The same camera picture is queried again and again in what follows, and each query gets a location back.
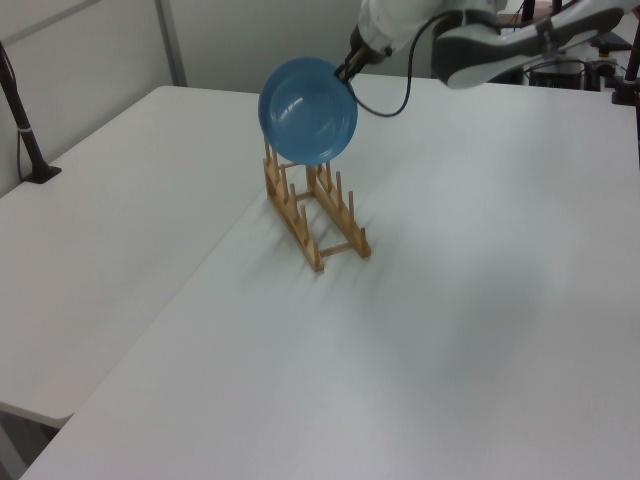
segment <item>black stand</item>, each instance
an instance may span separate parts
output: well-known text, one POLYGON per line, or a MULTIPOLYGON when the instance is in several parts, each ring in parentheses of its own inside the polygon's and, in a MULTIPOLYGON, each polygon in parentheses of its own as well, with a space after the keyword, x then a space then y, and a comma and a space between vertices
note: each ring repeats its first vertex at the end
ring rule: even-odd
POLYGON ((533 20, 533 12, 536 9, 536 0, 524 0, 522 7, 522 22, 533 20))
POLYGON ((636 105, 636 94, 640 91, 638 84, 638 69, 640 67, 640 23, 636 30, 636 38, 631 48, 631 57, 629 58, 629 66, 624 78, 617 77, 615 80, 616 89, 611 96, 611 101, 616 105, 636 105))
POLYGON ((2 43, 0 43, 0 84, 2 84, 2 90, 4 90, 9 108, 11 108, 11 113, 13 113, 13 118, 18 126, 18 132, 20 132, 24 146, 31 158, 31 175, 27 176, 24 181, 39 184, 45 183, 62 170, 58 167, 48 165, 47 162, 44 161, 44 158, 42 158, 36 136, 33 134, 27 113, 24 111, 20 95, 18 95, 16 81, 13 77, 2 43))

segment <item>white tabletop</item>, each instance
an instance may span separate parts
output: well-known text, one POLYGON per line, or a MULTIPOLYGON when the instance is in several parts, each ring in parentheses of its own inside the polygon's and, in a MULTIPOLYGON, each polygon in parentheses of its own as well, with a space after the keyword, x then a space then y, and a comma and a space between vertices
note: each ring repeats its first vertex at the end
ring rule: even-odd
POLYGON ((634 110, 419 80, 333 168, 372 257, 313 273, 261 195, 25 480, 638 478, 634 110))
POLYGON ((104 380, 260 191, 256 111, 160 88, 0 200, 0 410, 61 426, 104 380))

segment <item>blue bowl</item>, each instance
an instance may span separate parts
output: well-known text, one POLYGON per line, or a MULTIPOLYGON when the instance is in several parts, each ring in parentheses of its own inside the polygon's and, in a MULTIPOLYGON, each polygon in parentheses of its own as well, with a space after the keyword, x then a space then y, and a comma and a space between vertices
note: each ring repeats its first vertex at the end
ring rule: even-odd
POLYGON ((332 160, 351 141, 358 105, 321 58, 298 57, 276 68, 262 88, 258 118, 283 157, 302 165, 332 160))

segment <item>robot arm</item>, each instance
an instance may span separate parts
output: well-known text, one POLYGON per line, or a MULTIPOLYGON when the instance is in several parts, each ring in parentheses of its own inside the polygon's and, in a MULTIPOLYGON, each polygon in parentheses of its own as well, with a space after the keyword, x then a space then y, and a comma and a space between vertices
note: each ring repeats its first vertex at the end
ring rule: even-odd
POLYGON ((434 75, 451 88, 473 87, 612 30, 639 1, 574 0, 558 15, 501 35, 495 0, 363 0, 352 52, 336 73, 350 81, 364 65, 380 63, 436 18, 434 75))

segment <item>wall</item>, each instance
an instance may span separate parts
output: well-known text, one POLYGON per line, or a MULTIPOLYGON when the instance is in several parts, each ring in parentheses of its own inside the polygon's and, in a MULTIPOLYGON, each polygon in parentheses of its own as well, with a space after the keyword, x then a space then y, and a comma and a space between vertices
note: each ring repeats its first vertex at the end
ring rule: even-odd
MULTIPOLYGON (((341 63, 361 0, 169 3, 190 87, 259 92, 269 73, 291 57, 317 55, 341 63)), ((427 44, 416 49, 417 76, 429 76, 427 44)), ((407 59, 408 48, 367 72, 405 76, 407 59)))
MULTIPOLYGON (((154 0, 101 0, 6 50, 47 161, 172 83, 154 0)), ((0 96, 0 196, 18 184, 15 157, 16 127, 0 96)))

